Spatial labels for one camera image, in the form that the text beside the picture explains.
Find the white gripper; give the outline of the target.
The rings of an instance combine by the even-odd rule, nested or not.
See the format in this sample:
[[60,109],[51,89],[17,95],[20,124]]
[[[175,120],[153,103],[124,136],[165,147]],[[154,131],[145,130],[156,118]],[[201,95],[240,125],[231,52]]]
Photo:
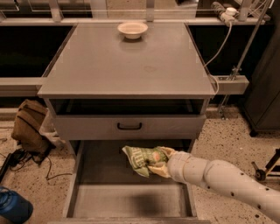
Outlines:
[[208,160],[195,157],[190,153],[179,151],[173,148],[159,148],[168,158],[165,162],[149,165],[148,169],[163,178],[171,177],[174,181],[182,184],[204,185],[204,171],[209,163]]

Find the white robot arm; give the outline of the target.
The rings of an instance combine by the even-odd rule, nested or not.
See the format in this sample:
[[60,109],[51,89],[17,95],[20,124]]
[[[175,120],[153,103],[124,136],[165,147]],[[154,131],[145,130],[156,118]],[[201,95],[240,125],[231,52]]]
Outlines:
[[151,159],[144,162],[152,173],[239,200],[280,223],[280,192],[260,184],[225,160],[210,161],[188,152],[157,147]]

